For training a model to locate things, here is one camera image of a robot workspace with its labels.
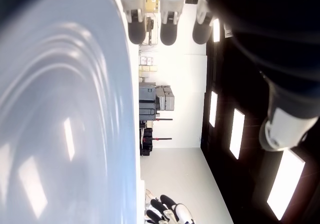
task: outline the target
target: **rectangular ceiling light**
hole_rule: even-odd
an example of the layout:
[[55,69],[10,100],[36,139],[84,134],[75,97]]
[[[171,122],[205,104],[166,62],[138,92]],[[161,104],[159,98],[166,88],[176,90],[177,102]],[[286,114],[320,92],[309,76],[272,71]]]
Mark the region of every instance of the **rectangular ceiling light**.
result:
[[291,150],[283,152],[279,169],[267,200],[278,220],[281,220],[295,192],[294,190],[304,169],[304,163]]
[[213,42],[220,41],[220,23],[219,19],[215,19],[213,22]]
[[217,107],[218,95],[215,92],[211,92],[211,104],[210,104],[210,115],[209,115],[209,123],[212,127],[215,126],[216,120],[216,107]]
[[233,125],[232,125],[232,133],[231,133],[231,141],[230,141],[230,151],[235,156],[236,159],[239,159],[241,141],[242,141],[242,133],[244,130],[244,120],[245,115],[243,115],[239,110],[235,109],[233,114]]

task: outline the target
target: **glossy white surface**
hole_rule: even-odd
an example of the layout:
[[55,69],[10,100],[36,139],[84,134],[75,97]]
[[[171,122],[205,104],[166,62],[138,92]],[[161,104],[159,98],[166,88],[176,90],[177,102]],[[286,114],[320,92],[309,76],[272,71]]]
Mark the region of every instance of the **glossy white surface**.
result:
[[0,34],[0,223],[135,223],[132,79],[114,0],[34,0]]

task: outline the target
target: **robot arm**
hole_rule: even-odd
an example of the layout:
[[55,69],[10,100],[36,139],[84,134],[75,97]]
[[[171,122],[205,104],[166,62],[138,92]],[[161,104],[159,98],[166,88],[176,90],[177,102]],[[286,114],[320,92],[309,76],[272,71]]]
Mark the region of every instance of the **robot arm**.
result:
[[[184,1],[160,0],[160,38],[165,45],[176,40]],[[304,21],[297,21],[296,12],[319,4],[319,0],[198,0],[193,40],[206,43],[219,16],[269,84],[268,115],[259,134],[267,151],[297,146],[320,116],[318,19],[304,11],[299,13]]]

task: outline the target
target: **cardboard box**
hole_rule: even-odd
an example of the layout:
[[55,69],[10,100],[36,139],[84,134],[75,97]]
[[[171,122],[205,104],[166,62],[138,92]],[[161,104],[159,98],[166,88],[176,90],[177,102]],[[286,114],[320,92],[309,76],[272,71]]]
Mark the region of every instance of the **cardboard box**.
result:
[[150,66],[150,71],[152,71],[152,72],[158,71],[158,66],[156,66],[156,65]]
[[158,13],[159,0],[145,0],[146,13]]
[[149,66],[154,65],[154,61],[152,57],[147,58],[146,65],[149,65]]
[[150,66],[142,66],[142,71],[150,71]]
[[140,65],[147,65],[147,57],[141,57],[140,60]]

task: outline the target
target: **box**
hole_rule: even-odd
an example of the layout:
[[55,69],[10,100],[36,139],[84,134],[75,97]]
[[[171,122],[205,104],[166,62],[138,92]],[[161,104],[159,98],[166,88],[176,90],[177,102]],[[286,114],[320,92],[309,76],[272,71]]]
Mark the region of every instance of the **box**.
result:
[[156,88],[153,85],[139,86],[139,101],[155,101]]
[[160,110],[165,110],[166,108],[166,97],[163,88],[155,89],[156,96],[159,98]]
[[174,110],[175,108],[175,97],[172,92],[164,92],[165,94],[165,109],[166,110]]
[[158,71],[158,66],[156,66],[156,65],[150,66],[150,71],[152,71],[152,72]]
[[141,57],[140,58],[140,65],[147,65],[147,61],[146,61],[147,57]]
[[158,13],[159,0],[145,0],[146,13]]
[[142,66],[142,71],[150,71],[150,66]]
[[153,61],[153,58],[151,58],[151,57],[148,57],[147,58],[147,62],[146,62],[146,65],[154,65],[154,61]]

